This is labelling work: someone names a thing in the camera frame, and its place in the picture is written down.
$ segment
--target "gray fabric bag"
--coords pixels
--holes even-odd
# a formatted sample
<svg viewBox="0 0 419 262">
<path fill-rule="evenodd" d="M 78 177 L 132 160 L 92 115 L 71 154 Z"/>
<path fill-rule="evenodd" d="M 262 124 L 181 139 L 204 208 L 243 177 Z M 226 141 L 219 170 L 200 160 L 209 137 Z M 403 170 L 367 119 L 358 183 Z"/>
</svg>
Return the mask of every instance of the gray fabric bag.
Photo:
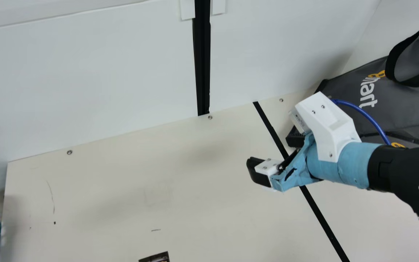
<svg viewBox="0 0 419 262">
<path fill-rule="evenodd" d="M 324 80 L 317 91 L 360 106 L 388 136 L 419 144 L 419 31 L 396 45 L 389 56 Z M 360 136 L 377 134 L 360 113 L 341 109 L 354 119 Z"/>
</svg>

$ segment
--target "blue tape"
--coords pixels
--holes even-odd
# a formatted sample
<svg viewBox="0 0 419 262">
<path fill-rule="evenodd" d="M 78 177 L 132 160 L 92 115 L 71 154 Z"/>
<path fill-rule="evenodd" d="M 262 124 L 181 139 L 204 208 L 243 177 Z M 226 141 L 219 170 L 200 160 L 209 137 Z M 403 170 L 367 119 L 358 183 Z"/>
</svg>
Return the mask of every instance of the blue tape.
<svg viewBox="0 0 419 262">
<path fill-rule="evenodd" d="M 368 162 L 374 150 L 381 144 L 351 142 L 339 156 L 337 163 L 319 161 L 316 143 L 307 152 L 307 168 L 311 175 L 332 182 L 368 188 Z"/>
</svg>

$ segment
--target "black object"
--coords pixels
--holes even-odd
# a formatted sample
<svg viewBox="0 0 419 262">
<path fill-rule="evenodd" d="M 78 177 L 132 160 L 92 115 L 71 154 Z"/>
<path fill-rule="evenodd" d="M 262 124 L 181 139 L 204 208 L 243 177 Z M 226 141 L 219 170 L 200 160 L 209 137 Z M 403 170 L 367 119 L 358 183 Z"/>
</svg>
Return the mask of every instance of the black object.
<svg viewBox="0 0 419 262">
<path fill-rule="evenodd" d="M 300 134 L 298 129 L 293 126 L 286 137 L 287 145 L 294 148 L 302 148 L 305 142 L 305 136 Z"/>
<path fill-rule="evenodd" d="M 378 147 L 368 163 L 370 188 L 392 192 L 419 216 L 419 148 Z"/>
<path fill-rule="evenodd" d="M 210 8 L 210 0 L 195 1 L 193 56 L 195 58 L 196 104 L 199 116 L 210 112 Z"/>
<path fill-rule="evenodd" d="M 396 83 L 410 86 L 410 87 L 419 87 L 419 75 L 413 76 L 410 79 L 399 81 L 395 77 L 395 66 L 397 64 L 397 60 L 399 57 L 404 53 L 404 51 L 419 37 L 419 31 L 416 32 L 414 35 L 410 36 L 409 38 L 403 40 L 394 48 L 392 48 L 391 52 L 389 53 L 389 56 L 387 57 L 387 63 L 386 63 L 386 76 L 387 78 L 393 80 Z"/>
<path fill-rule="evenodd" d="M 289 154 L 287 153 L 286 149 L 284 148 L 284 145 L 282 144 L 281 139 L 279 139 L 278 134 L 276 133 L 273 126 L 271 125 L 268 118 L 266 117 L 266 114 L 264 114 L 264 111 L 261 108 L 260 104 L 258 102 L 253 102 L 253 105 L 255 106 L 256 111 L 258 111 L 258 114 L 260 115 L 261 120 L 263 121 L 264 125 L 268 129 L 269 134 L 271 134 L 271 137 L 274 140 L 274 143 L 276 143 L 276 146 L 278 147 L 278 150 L 281 152 L 282 157 L 285 160 L 287 160 L 289 158 Z M 334 235 L 333 231 L 331 230 L 331 227 L 329 227 L 329 224 L 327 223 L 326 219 L 324 218 L 323 214 L 321 213 L 321 210 L 319 210 L 318 205 L 314 201 L 313 197 L 311 196 L 311 194 L 308 191 L 308 189 L 306 188 L 306 186 L 300 186 L 300 190 L 302 191 L 303 196 L 305 197 L 305 199 L 308 202 L 311 210 L 315 214 L 316 219 L 318 219 L 319 224 L 321 225 L 324 232 L 326 233 L 326 236 L 328 237 L 332 246 L 336 250 L 337 255 L 339 256 L 340 260 L 342 262 L 350 262 L 346 253 L 344 252 L 344 249 L 342 249 L 339 241 L 336 239 L 336 236 Z"/>
<path fill-rule="evenodd" d="M 250 173 L 251 180 L 257 184 L 260 184 L 262 186 L 271 187 L 271 183 L 269 182 L 269 178 L 266 175 L 257 173 L 255 171 L 255 166 L 258 166 L 259 164 L 263 163 L 263 159 L 257 159 L 257 158 L 249 158 L 247 160 L 247 168 L 248 173 Z"/>
<path fill-rule="evenodd" d="M 170 262 L 169 253 L 166 251 L 160 254 L 151 255 L 138 260 L 138 262 Z"/>
</svg>

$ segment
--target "table surface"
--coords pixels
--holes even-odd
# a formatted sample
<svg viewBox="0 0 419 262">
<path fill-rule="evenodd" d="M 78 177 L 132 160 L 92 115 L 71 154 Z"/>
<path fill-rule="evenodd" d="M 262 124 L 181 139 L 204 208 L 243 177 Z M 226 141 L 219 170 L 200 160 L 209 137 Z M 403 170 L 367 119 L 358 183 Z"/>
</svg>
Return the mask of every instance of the table surface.
<svg viewBox="0 0 419 262">
<path fill-rule="evenodd" d="M 260 101 L 281 140 L 311 93 Z M 10 162 L 1 261 L 339 261 L 298 188 L 251 181 L 247 158 L 281 159 L 254 106 L 211 116 Z M 308 189 L 351 261 L 419 261 L 418 219 L 394 195 Z"/>
</svg>

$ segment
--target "white wall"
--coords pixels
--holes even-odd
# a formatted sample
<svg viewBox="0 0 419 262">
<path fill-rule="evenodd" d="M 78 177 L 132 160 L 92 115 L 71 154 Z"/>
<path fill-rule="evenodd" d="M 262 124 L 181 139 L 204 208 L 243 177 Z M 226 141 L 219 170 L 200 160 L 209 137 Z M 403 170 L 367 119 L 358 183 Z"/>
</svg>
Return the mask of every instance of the white wall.
<svg viewBox="0 0 419 262">
<path fill-rule="evenodd" d="M 0 26 L 146 0 L 0 0 Z"/>
<path fill-rule="evenodd" d="M 386 56 L 419 30 L 419 0 L 381 0 L 343 72 Z"/>
<path fill-rule="evenodd" d="M 178 0 L 0 28 L 0 190 L 8 161 L 196 115 Z"/>
<path fill-rule="evenodd" d="M 379 0 L 227 0 L 211 17 L 211 111 L 340 72 Z"/>
</svg>

